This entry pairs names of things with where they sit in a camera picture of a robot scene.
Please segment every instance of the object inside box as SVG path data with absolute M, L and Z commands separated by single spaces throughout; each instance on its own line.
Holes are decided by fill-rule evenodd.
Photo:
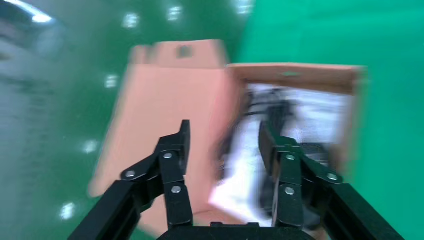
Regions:
M 331 168 L 328 149 L 337 143 L 337 131 L 342 129 L 352 96 L 267 84 L 247 88 L 244 111 L 222 147 L 223 178 L 209 202 L 245 222 L 270 227 L 274 185 L 258 146 L 262 119 L 277 121 L 282 136 L 296 139 L 310 158 Z M 266 116 L 269 106 L 280 106 L 282 112 Z M 319 218 L 304 212 L 306 226 L 319 223 Z

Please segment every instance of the green backdrop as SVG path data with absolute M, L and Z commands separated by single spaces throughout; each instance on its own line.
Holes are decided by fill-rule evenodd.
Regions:
M 367 66 L 353 185 L 405 239 L 424 239 L 424 1 L 257 1 L 236 61 Z
M 406 239 L 424 239 L 424 2 L 26 2 L 51 20 L 0 2 L 1 239 L 72 232 L 97 201 L 87 185 L 131 47 L 199 39 L 222 39 L 238 63 L 368 66 L 353 183 Z

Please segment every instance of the floor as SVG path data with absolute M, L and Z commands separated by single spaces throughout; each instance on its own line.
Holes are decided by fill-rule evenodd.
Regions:
M 133 46 L 222 39 L 233 60 L 251 9 L 226 0 L 1 0 L 0 239 L 65 239 L 94 206 L 87 187 Z
M 405 239 L 424 239 L 424 2 L 253 5 L 0 0 L 0 238 L 65 239 L 96 203 L 87 184 L 133 46 L 221 39 L 233 63 L 367 66 L 353 183 Z

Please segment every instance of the open box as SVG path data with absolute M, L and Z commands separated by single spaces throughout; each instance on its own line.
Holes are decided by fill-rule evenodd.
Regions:
M 209 204 L 218 178 L 217 147 L 240 112 L 245 87 L 264 83 L 354 95 L 360 67 L 300 63 L 227 64 L 217 40 L 161 42 L 135 47 L 115 107 L 92 196 L 102 195 L 122 171 L 154 151 L 159 137 L 190 120 L 191 146 L 185 184 L 196 224 L 242 224 Z M 352 139 L 353 101 L 332 149 L 342 171 Z M 165 201 L 158 197 L 140 225 L 154 235 L 167 230 Z

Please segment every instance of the screw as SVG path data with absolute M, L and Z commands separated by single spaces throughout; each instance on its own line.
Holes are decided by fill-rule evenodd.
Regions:
M 177 193 L 181 192 L 181 187 L 179 187 L 179 186 L 173 186 L 172 189 L 171 189 L 171 192 L 173 194 L 177 194 Z
M 288 195 L 293 195 L 293 194 L 295 194 L 295 190 L 291 187 L 286 187 L 285 193 L 288 194 Z
M 336 181 L 337 180 L 337 176 L 335 174 L 329 173 L 327 174 L 327 178 Z
M 136 172 L 135 171 L 127 171 L 125 173 L 125 176 L 128 177 L 128 178 L 134 177 L 134 175 L 136 175 Z

